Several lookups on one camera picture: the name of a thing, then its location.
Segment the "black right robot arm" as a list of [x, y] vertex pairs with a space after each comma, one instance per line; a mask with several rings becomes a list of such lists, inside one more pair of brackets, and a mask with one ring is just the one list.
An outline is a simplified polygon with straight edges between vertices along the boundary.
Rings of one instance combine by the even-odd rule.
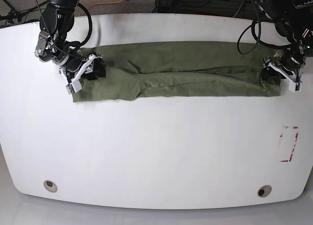
[[[40, 10], [40, 33], [35, 49], [35, 55], [42, 62], [52, 61], [63, 69], [65, 78], [70, 83], [75, 74], [88, 60], [79, 49], [90, 39], [92, 19], [89, 11], [79, 2], [80, 0], [47, 0], [45, 10]], [[67, 41], [67, 33], [74, 25], [74, 11], [79, 7], [88, 18], [88, 33], [80, 41]]]

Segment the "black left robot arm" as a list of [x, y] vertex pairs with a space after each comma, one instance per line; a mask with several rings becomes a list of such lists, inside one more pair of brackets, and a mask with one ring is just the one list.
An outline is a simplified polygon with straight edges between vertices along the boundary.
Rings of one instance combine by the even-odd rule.
[[[313, 56], [313, 0], [251, 0], [261, 13], [252, 21], [251, 33], [253, 38], [263, 46], [275, 50], [282, 50], [280, 63], [270, 61], [270, 65], [277, 68], [286, 78], [300, 83], [301, 68], [307, 57]], [[274, 23], [278, 34], [289, 41], [287, 45], [273, 45], [260, 40], [255, 33], [255, 25], [264, 20]]]

